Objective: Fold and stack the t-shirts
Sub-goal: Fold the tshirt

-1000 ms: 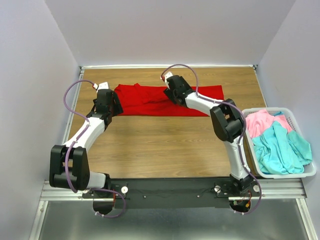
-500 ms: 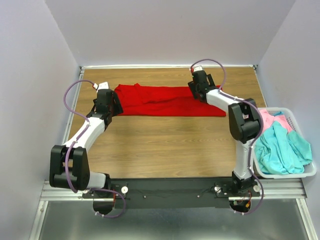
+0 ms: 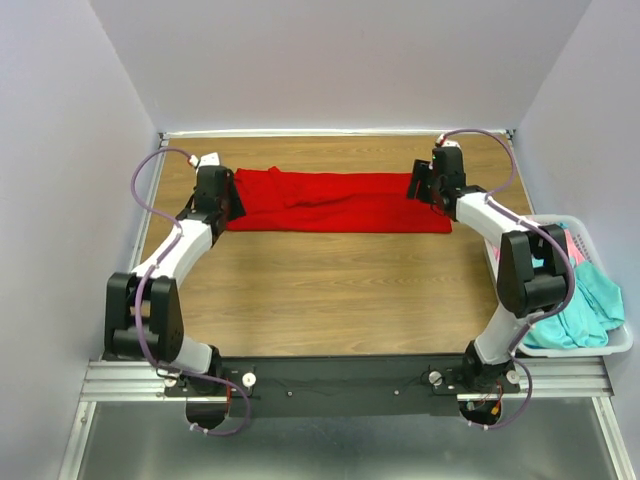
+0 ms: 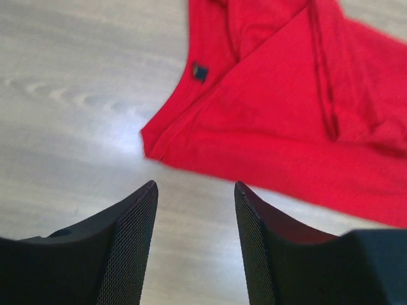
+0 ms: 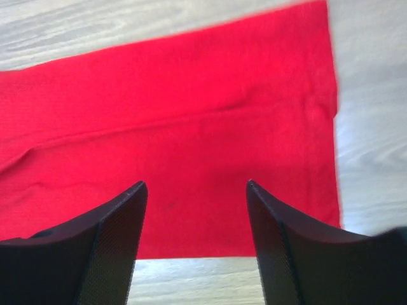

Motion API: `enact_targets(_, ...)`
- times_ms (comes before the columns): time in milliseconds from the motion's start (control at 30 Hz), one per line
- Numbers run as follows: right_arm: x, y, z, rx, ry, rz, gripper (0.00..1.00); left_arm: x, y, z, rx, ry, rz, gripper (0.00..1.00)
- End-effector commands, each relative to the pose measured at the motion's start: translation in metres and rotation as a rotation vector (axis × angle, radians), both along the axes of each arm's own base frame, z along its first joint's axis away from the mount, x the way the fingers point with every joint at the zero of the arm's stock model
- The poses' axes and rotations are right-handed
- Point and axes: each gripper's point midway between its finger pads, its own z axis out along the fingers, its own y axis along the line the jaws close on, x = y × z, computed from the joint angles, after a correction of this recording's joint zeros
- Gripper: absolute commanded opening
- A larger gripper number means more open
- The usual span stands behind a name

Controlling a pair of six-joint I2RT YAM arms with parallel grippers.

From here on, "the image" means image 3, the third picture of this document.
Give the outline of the red t shirt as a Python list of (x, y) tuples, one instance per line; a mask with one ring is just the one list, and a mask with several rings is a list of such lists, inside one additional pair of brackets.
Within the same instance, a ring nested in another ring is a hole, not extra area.
[(408, 173), (306, 173), (239, 169), (246, 214), (236, 232), (449, 234), (451, 221), (407, 197)]

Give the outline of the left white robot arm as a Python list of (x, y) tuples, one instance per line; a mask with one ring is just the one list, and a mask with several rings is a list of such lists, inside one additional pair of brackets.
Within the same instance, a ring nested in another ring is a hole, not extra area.
[(194, 192), (173, 219), (169, 236), (146, 261), (107, 281), (105, 352), (187, 375), (201, 395), (229, 387), (219, 349), (185, 333), (179, 289), (228, 222), (244, 215), (233, 172), (223, 166), (198, 168)]

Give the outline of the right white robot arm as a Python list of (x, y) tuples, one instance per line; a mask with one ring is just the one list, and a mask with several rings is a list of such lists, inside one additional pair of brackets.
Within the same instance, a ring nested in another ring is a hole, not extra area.
[(435, 146), (430, 160), (414, 162), (407, 197), (435, 207), (499, 249), (498, 307), (466, 348), (459, 370), (467, 389), (483, 391), (506, 374), (531, 328), (570, 302), (575, 275), (566, 235), (562, 227), (518, 215), (469, 185), (455, 142)]

